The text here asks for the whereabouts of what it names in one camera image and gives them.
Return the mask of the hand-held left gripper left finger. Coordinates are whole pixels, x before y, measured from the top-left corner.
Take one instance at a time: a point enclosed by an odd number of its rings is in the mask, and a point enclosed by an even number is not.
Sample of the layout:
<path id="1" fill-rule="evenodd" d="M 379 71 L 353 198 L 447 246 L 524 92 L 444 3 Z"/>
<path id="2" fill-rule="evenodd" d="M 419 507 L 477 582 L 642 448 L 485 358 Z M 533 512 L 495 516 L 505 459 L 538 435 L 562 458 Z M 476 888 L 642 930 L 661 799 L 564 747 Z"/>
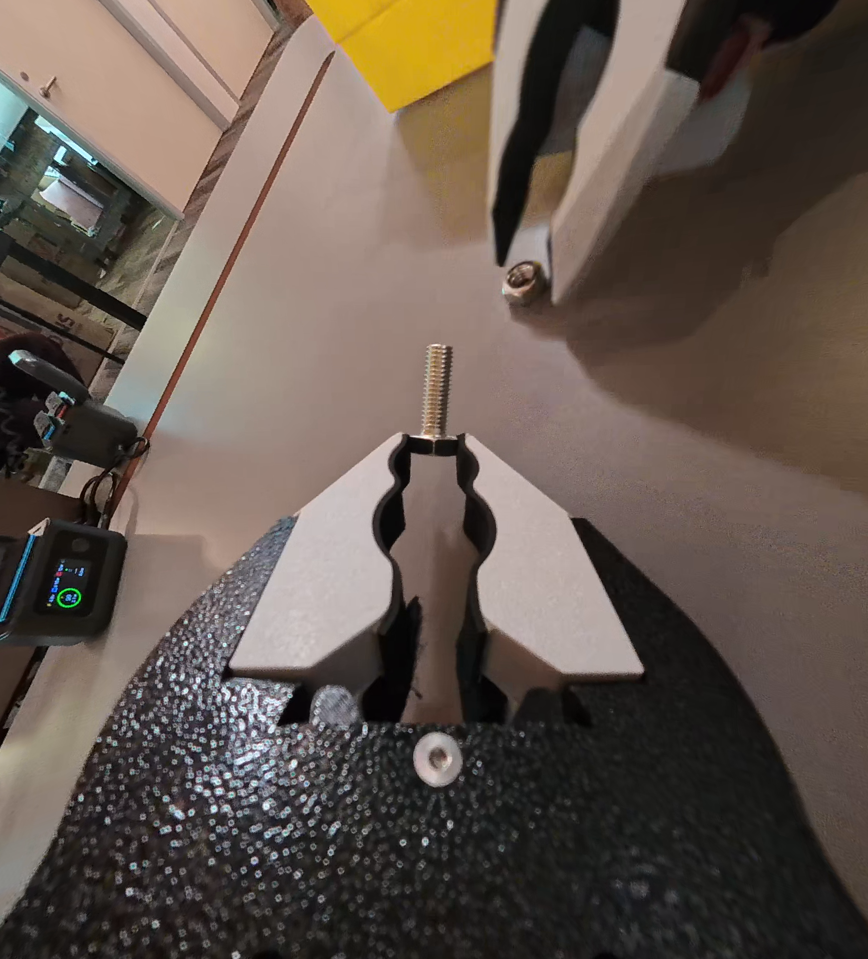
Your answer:
<path id="1" fill-rule="evenodd" d="M 359 697 L 382 674 L 379 629 L 396 603 L 395 569 L 376 513 L 396 488 L 397 434 L 295 516 L 234 654 L 236 678 L 325 686 Z"/>

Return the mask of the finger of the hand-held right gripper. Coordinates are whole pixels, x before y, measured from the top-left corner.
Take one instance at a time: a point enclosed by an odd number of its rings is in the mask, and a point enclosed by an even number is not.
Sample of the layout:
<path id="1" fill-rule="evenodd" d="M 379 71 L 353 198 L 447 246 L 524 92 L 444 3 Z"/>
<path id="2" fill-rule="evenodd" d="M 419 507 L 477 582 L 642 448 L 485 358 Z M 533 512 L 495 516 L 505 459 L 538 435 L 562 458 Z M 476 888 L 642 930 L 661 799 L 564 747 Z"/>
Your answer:
<path id="1" fill-rule="evenodd" d="M 560 81 L 553 129 L 561 138 L 574 134 L 571 172 L 550 219 L 554 304 L 577 294 L 649 181 L 711 166 L 725 153 L 750 98 L 747 69 L 699 102 L 696 81 L 582 30 Z"/>
<path id="2" fill-rule="evenodd" d="M 512 1 L 498 9 L 488 179 L 490 233 L 500 267 L 520 226 L 575 42 L 586 30 L 609 42 L 619 6 L 612 1 Z"/>

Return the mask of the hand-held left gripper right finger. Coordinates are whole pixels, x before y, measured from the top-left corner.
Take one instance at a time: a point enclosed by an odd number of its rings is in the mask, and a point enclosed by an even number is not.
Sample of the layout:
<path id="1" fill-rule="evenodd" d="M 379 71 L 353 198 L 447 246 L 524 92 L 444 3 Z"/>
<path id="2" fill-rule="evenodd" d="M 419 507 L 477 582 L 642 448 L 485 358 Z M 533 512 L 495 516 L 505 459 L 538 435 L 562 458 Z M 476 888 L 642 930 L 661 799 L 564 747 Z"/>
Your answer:
<path id="1" fill-rule="evenodd" d="M 644 666 L 568 513 L 477 438 L 466 436 L 464 451 L 492 533 L 475 574 L 482 675 L 506 696 L 641 679 Z"/>

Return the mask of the silver hex nut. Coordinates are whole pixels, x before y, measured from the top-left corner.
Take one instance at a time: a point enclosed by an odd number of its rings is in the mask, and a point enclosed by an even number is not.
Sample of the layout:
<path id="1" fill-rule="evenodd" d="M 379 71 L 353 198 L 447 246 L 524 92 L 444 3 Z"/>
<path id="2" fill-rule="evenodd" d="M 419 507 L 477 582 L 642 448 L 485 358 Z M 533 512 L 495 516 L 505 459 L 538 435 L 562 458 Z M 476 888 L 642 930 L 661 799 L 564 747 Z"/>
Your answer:
<path id="1" fill-rule="evenodd" d="M 548 294 L 549 280 L 543 263 L 537 260 L 522 260 L 505 274 L 502 296 L 512 308 L 528 308 L 540 302 Z"/>

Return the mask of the silver hex bolt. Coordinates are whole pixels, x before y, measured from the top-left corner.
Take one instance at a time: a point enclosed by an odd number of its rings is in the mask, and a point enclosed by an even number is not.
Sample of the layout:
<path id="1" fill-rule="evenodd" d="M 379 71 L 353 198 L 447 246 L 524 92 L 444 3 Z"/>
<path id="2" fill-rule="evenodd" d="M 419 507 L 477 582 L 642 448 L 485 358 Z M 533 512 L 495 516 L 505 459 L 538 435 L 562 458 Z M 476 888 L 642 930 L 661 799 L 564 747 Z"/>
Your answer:
<path id="1" fill-rule="evenodd" d="M 412 455 L 439 458 L 456 455 L 459 438 L 448 431 L 452 362 L 450 345 L 428 345 L 421 427 L 418 433 L 407 438 L 407 449 Z"/>

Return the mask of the yellow box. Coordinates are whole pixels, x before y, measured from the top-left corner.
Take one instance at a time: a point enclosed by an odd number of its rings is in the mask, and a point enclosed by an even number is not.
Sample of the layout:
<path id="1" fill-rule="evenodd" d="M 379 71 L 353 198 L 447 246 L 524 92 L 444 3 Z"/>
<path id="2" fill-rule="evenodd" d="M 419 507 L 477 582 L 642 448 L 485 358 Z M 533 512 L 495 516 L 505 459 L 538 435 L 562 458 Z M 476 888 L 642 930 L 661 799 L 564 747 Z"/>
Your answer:
<path id="1" fill-rule="evenodd" d="M 495 1 L 308 1 L 394 113 L 488 65 Z"/>

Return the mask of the black power bank with display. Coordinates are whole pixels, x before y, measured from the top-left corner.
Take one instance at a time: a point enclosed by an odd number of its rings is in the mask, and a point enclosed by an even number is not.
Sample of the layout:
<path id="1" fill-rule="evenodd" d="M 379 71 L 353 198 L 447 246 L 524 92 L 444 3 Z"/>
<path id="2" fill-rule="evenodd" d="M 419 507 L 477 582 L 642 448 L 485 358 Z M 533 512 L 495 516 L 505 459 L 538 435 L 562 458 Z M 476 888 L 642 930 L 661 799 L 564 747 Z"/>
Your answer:
<path id="1" fill-rule="evenodd" d="M 0 535 L 0 644 L 74 645 L 100 636 L 126 552 L 120 533 L 56 519 L 20 537 Z"/>

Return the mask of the black charger adapter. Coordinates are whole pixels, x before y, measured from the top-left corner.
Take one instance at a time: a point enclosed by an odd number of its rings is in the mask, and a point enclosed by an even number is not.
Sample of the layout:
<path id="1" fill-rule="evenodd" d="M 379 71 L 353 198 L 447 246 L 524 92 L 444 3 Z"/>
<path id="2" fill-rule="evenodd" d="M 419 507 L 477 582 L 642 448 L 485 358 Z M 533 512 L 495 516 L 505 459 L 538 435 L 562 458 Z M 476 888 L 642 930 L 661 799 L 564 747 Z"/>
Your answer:
<path id="1" fill-rule="evenodd" d="M 53 456 L 106 469 L 127 457 L 140 440 L 135 423 L 88 395 L 78 400 L 51 392 L 33 420 L 36 436 Z"/>

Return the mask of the thin brown strip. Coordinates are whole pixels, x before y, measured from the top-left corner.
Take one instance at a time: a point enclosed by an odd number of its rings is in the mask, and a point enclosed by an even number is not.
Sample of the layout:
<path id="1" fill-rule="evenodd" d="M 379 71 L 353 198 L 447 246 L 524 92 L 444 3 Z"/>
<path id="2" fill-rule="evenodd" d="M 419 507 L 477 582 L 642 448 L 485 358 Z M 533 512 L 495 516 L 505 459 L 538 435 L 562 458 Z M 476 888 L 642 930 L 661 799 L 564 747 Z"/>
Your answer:
<path id="1" fill-rule="evenodd" d="M 157 402 L 142 434 L 143 435 L 142 444 L 146 448 L 149 447 L 150 445 L 150 441 L 153 438 L 153 435 L 155 434 L 155 431 L 157 430 L 158 425 L 160 424 L 160 421 L 164 415 L 164 412 L 166 411 L 166 408 L 171 400 L 173 392 L 176 390 L 177 385 L 184 374 L 186 366 L 188 365 L 190 357 L 201 337 L 201 334 L 204 332 L 206 326 L 208 325 L 210 319 L 212 318 L 212 313 L 221 297 L 221 294 L 223 294 L 224 292 L 225 285 L 227 281 L 230 279 L 231 274 L 236 267 L 237 259 L 240 253 L 242 252 L 243 247 L 246 245 L 247 240 L 250 237 L 250 234 L 256 222 L 259 219 L 260 212 L 263 208 L 263 205 L 271 192 L 271 189 L 278 177 L 278 174 L 281 172 L 281 169 L 284 166 L 284 161 L 287 157 L 289 150 L 291 149 L 291 146 L 294 143 L 294 140 L 296 139 L 297 134 L 299 133 L 301 129 L 301 126 L 303 126 L 304 124 L 304 121 L 308 114 L 308 110 L 313 100 L 316 97 L 316 94 L 323 82 L 323 79 L 326 73 L 328 72 L 328 69 L 332 63 L 335 53 L 336 51 L 332 51 L 330 54 L 326 55 L 321 65 L 319 66 L 318 71 L 312 78 L 311 83 L 308 87 L 308 92 L 300 104 L 298 113 L 295 116 L 295 119 L 293 120 L 291 126 L 288 128 L 285 134 L 284 142 L 281 146 L 281 149 L 276 155 L 275 161 L 272 164 L 272 167 L 269 173 L 265 176 L 265 179 L 263 180 L 260 186 L 258 197 L 253 202 L 253 205 L 251 206 L 248 212 L 248 216 L 246 217 L 245 222 L 243 223 L 242 227 L 240 228 L 236 236 L 235 244 L 227 257 L 217 280 L 215 281 L 212 287 L 211 294 L 209 295 L 206 301 L 206 304 L 203 310 L 201 311 L 199 318 L 197 319 L 195 325 L 193 326 L 190 332 L 190 335 L 188 336 L 188 341 L 185 343 L 185 346 L 178 357 L 177 363 L 164 386 L 164 391 L 159 401 Z"/>

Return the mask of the white cabinet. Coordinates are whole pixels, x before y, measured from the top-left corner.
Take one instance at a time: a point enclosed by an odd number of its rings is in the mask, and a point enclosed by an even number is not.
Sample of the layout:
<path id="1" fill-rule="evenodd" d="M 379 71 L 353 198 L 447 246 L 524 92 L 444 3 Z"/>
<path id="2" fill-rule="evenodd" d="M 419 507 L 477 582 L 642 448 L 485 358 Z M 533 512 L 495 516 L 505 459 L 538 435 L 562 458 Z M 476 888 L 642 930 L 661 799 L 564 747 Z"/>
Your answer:
<path id="1" fill-rule="evenodd" d="M 251 1 L 0 1 L 0 82 L 176 219 L 272 41 Z M 51 76 L 49 100 L 39 87 Z"/>

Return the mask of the printed cardboard box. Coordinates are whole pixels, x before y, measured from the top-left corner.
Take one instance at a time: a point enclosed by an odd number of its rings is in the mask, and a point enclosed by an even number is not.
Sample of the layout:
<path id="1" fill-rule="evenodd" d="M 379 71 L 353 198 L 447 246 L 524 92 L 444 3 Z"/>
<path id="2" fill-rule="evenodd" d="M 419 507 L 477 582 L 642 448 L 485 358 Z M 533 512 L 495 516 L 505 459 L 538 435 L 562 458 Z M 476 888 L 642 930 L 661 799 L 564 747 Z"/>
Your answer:
<path id="1" fill-rule="evenodd" d="M 23 317 L 33 317 L 49 327 L 73 334 L 106 353 L 113 353 L 118 332 L 114 320 L 97 319 L 75 307 L 69 307 L 0 273 L 0 306 Z"/>

